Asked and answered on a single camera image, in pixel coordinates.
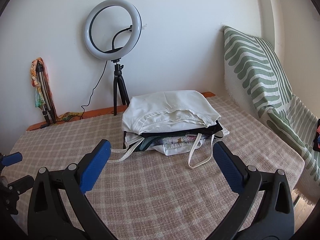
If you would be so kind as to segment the white t-shirt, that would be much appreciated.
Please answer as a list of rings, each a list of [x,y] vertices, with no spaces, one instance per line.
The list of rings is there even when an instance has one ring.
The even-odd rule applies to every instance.
[[[125,132],[165,133],[214,126],[221,115],[195,90],[134,96],[122,117]]]

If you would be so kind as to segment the black power adapter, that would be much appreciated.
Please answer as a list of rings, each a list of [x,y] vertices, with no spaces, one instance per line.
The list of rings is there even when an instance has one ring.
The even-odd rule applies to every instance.
[[[49,127],[49,126],[50,126],[50,124],[49,124],[49,123],[42,124],[42,125],[40,126],[40,129],[43,129],[43,128],[45,128],[45,127]]]

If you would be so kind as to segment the grey folded tripod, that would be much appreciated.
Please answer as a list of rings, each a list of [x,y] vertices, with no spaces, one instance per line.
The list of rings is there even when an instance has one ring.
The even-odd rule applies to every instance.
[[[49,100],[48,89],[46,87],[46,82],[44,80],[44,66],[39,60],[37,60],[37,64],[36,64],[36,74],[37,74],[38,81],[40,83],[40,90],[44,98],[44,104],[42,105],[42,113],[44,115],[46,123],[55,124],[56,123],[55,112]]]

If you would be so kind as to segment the colourful floral scarf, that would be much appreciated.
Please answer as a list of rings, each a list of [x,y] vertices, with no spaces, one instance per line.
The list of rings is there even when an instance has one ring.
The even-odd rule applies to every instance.
[[[67,112],[58,116],[54,106],[53,96],[49,87],[49,77],[46,65],[41,57],[38,57],[31,63],[30,67],[31,84],[35,88],[35,107],[42,111],[46,121],[41,128],[50,126],[57,122],[69,122],[75,117],[80,117],[77,112]]]

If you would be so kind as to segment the pink plaid bed blanket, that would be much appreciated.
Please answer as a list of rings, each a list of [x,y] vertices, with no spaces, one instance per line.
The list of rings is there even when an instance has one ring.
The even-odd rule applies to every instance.
[[[219,96],[209,98],[229,130],[223,142],[246,165],[259,171],[282,169],[295,187],[304,160],[275,133]],[[36,176],[41,167],[62,170],[77,163],[103,139],[122,148],[121,115],[85,120],[25,132],[13,151],[20,163],[3,170],[8,181]],[[118,239],[205,239],[237,198],[210,155],[210,141],[194,152],[165,156],[135,152],[124,161],[106,164],[86,196]]]

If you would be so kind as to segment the black folded garment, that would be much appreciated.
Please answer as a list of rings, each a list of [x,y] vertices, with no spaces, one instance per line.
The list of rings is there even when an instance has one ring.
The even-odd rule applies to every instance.
[[[189,142],[195,142],[199,134],[200,141],[211,138],[217,133],[221,133],[223,126],[216,121],[216,124],[210,127],[174,131],[174,132],[161,132],[161,133],[142,133],[141,135],[124,132],[124,143],[123,146],[131,146],[135,143],[135,139],[143,139],[138,146],[137,151],[146,151],[152,146],[159,145],[171,145],[178,146],[179,144],[186,144]]]

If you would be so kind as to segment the orange floral bed sheet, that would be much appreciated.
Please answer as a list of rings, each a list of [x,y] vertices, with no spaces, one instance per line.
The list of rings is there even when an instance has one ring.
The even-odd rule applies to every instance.
[[[214,93],[212,92],[203,92],[201,93],[205,98],[210,98],[210,97],[214,97],[216,96]],[[117,106],[117,113],[121,113],[124,112],[127,109],[126,105],[119,105]],[[88,119],[88,118],[93,118],[96,116],[101,116],[101,115],[107,115],[107,114],[113,114],[113,107],[108,107],[108,108],[101,108],[101,109],[96,109],[96,110],[91,110],[91,111],[86,111],[83,115],[83,117],[81,118],[80,116],[74,116],[72,117],[69,121],[57,121],[56,124],[63,124],[66,122],[73,122],[73,121],[78,121],[78,120],[82,120],[82,119]],[[31,126],[29,126],[27,128],[26,131],[34,131],[37,129],[40,129],[41,126],[43,126],[45,124],[45,122],[40,122],[37,124],[33,124]]]

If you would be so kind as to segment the white cloth tote bag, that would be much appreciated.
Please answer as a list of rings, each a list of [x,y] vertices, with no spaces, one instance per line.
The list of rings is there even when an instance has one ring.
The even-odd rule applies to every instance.
[[[207,128],[210,126],[206,126],[204,124],[196,125],[196,124],[182,124],[178,122],[169,122],[165,124],[164,122],[158,122],[153,124],[143,124],[141,122],[138,123],[129,123],[129,122],[123,122],[123,131],[124,132],[131,132],[138,135],[141,135],[142,133],[161,133],[161,132],[174,132],[174,131],[182,131],[182,130],[189,130],[189,129],[196,129],[196,128]],[[203,160],[199,161],[198,163],[195,163],[194,165],[191,164],[191,160],[193,158],[193,155],[195,151],[200,148],[207,140],[210,141],[210,145],[213,146],[213,142],[215,139],[222,139],[223,137],[229,135],[229,130],[227,130],[223,126],[223,130],[221,133],[217,133],[214,136],[212,136],[209,139],[201,140],[199,134],[196,138],[195,142],[189,142],[186,144],[179,144],[178,146],[175,146],[174,144],[171,145],[159,145],[159,146],[152,146],[148,148],[146,151],[155,150],[157,152],[160,152],[163,155],[166,156],[172,156],[177,154],[188,154],[188,166],[191,169],[197,168],[208,161],[213,156],[213,150],[209,151],[209,154],[207,157],[205,157]],[[124,146],[123,149],[112,149],[112,153],[121,154],[122,156],[119,159],[113,159],[109,160],[109,163],[119,163],[124,160],[126,160],[133,152],[143,152],[143,151],[137,151],[139,144],[143,142],[143,139],[135,139],[135,143],[131,146]]]

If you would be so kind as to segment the green striped cushion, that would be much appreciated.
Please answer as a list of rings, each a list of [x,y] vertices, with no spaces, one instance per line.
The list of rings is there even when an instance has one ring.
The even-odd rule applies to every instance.
[[[272,130],[304,160],[298,190],[319,198],[319,118],[296,96],[285,71],[265,39],[225,26],[225,86],[230,97]]]

